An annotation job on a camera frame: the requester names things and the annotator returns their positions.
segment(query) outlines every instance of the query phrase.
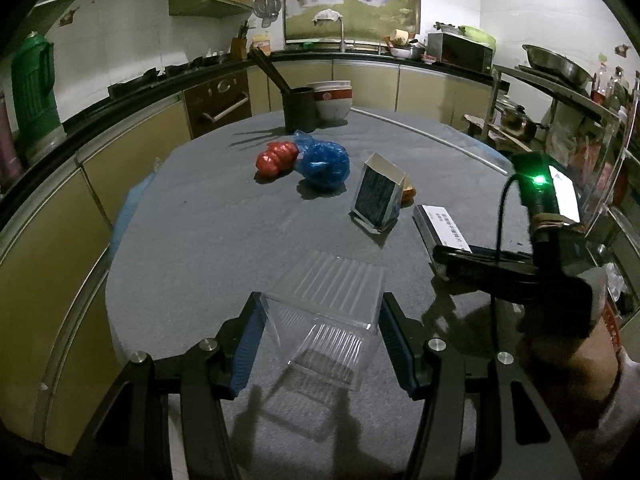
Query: blue gripper pad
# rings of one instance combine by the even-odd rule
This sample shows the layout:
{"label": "blue gripper pad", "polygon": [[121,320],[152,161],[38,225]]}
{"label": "blue gripper pad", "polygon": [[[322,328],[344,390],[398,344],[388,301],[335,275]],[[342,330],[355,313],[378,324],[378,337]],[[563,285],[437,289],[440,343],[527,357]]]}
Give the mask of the blue gripper pad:
{"label": "blue gripper pad", "polygon": [[254,311],[244,327],[244,332],[242,332],[242,337],[233,357],[229,389],[234,396],[237,396],[249,382],[249,376],[254,367],[255,355],[258,353],[258,346],[260,346],[260,339],[264,331],[264,309],[255,292],[254,298]]}
{"label": "blue gripper pad", "polygon": [[385,342],[386,352],[391,359],[398,384],[410,397],[413,397],[418,388],[418,383],[415,379],[414,359],[402,335],[402,331],[391,313],[391,307],[389,307],[384,296],[382,298],[378,326],[380,327],[380,332],[382,332],[382,339]]}

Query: faucet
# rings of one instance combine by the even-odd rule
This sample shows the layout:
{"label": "faucet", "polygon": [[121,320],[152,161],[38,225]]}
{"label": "faucet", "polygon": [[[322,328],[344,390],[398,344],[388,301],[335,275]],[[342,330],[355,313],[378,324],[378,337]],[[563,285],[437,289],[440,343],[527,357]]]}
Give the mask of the faucet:
{"label": "faucet", "polygon": [[[339,16],[338,20],[340,20],[340,52],[344,54],[347,51],[347,44],[344,42],[344,23],[342,22],[342,17]],[[332,22],[333,20],[329,19],[319,19],[314,20],[314,25],[317,25],[318,22]]]}
{"label": "faucet", "polygon": [[375,27],[371,27],[367,29],[367,32],[369,32],[370,30],[375,30],[378,33],[378,55],[382,56],[382,32],[380,32],[379,29],[375,28]]}
{"label": "faucet", "polygon": [[344,43],[344,23],[341,16],[338,19],[340,20],[340,52],[344,54],[347,51],[347,45]]}

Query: oven handle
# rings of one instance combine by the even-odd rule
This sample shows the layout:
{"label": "oven handle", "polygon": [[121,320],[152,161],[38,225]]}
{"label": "oven handle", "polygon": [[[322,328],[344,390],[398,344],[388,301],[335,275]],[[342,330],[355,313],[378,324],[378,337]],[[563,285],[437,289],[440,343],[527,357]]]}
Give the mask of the oven handle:
{"label": "oven handle", "polygon": [[226,115],[229,115],[231,112],[233,112],[237,108],[241,107],[244,103],[249,102],[249,96],[246,94],[246,92],[242,92],[242,95],[244,96],[242,99],[240,99],[237,103],[232,104],[229,108],[227,108],[226,110],[220,112],[218,115],[211,117],[206,112],[203,112],[202,116],[205,119],[208,119],[209,121],[211,121],[212,123],[218,122],[220,119],[222,119]]}

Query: black cable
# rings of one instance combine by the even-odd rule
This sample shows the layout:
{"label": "black cable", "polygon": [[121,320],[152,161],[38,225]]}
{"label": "black cable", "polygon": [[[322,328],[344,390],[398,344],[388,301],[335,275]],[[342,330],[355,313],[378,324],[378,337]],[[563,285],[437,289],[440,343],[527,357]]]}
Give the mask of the black cable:
{"label": "black cable", "polygon": [[[500,248],[502,247],[502,220],[504,219],[504,203],[507,201],[507,192],[516,180],[517,175],[514,173],[504,184],[502,188],[502,194],[500,196],[500,207],[498,208],[498,234],[495,241],[495,261],[496,263],[500,261]],[[491,342],[494,345],[494,352],[498,353],[500,351],[500,345],[498,344],[498,322],[496,319],[495,312],[495,296],[491,295],[491,303],[489,304],[489,313],[491,317]]]}

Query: stacked bowl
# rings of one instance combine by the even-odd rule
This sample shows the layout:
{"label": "stacked bowl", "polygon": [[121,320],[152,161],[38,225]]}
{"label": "stacked bowl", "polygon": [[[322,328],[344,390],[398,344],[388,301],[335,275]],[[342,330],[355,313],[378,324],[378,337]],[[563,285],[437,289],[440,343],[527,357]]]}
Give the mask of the stacked bowl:
{"label": "stacked bowl", "polygon": [[353,104],[351,81],[320,81],[306,86],[314,89],[320,119],[341,121],[347,116]]}

